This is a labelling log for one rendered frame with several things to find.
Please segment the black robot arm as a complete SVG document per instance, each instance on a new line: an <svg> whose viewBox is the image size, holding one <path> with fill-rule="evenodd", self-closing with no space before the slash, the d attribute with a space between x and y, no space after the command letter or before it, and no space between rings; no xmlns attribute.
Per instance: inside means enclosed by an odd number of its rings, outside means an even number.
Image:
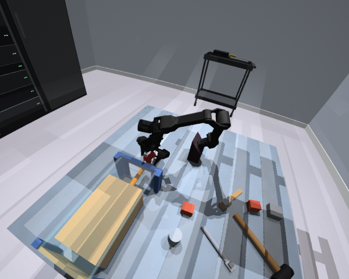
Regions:
<svg viewBox="0 0 349 279"><path fill-rule="evenodd" d="M216 113L216 121L212 119L211 113ZM158 120L160 120L160 123L158 123ZM219 137L223 130L227 130L231 126L229 111L216 108L214 110L205 109L200 112L176 117L172 115L158 116L154 117L154 121L140 119L138 122L138 131L152 133L157 137L163 137L164 134L176 131L179 127L201 123L209 124L213 127L213 130L206 135L206 138L201 139L201 137L199 137L197 144L200 150L206 146L212 149L219 144ZM140 149L145 152L153 152L156 150L156 141L148 137L141 142Z"/></svg>

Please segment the grey cylinder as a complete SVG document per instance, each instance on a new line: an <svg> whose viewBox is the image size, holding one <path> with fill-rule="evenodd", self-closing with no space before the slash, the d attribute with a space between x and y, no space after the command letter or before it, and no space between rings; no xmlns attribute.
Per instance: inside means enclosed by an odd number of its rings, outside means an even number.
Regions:
<svg viewBox="0 0 349 279"><path fill-rule="evenodd" d="M171 245L177 245L179 241L181 240L182 233L180 229L173 228L169 231L168 241Z"/></svg>

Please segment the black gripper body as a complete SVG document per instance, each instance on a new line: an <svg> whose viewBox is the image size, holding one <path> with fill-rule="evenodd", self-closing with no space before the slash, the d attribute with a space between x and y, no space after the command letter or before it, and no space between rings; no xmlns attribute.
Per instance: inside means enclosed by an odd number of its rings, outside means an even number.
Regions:
<svg viewBox="0 0 349 279"><path fill-rule="evenodd" d="M151 137L151 140L155 140L156 141L156 151L158 152L157 155L158 157L160 157L161 159L166 159L169 157L170 155L170 152L167 151L166 149L159 149L159 147L161 146L160 143L161 143L161 140L163 140L163 137L157 137L153 134L149 135L149 137ZM141 136L141 137L138 137L137 138L137 142L139 144L141 144L141 142L143 142L144 140L147 140L147 137L145 136Z"/></svg>

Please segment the wooden-handled mallet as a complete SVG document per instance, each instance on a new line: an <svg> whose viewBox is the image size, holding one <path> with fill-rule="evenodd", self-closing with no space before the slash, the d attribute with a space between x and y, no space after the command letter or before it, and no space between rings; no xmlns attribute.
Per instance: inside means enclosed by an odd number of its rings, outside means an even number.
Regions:
<svg viewBox="0 0 349 279"><path fill-rule="evenodd" d="M243 221L243 219L239 216L239 214L236 213L233 215L233 217L237 220L239 225L242 226L243 230L247 233L251 241L255 244L260 253L263 255L263 257L265 257L272 269L275 271L275 274L271 277L271 279L291 279L291 277L294 275L293 269L287 264L283 264L281 267L279 267L265 247L260 243L254 233L247 226L245 221Z"/></svg>

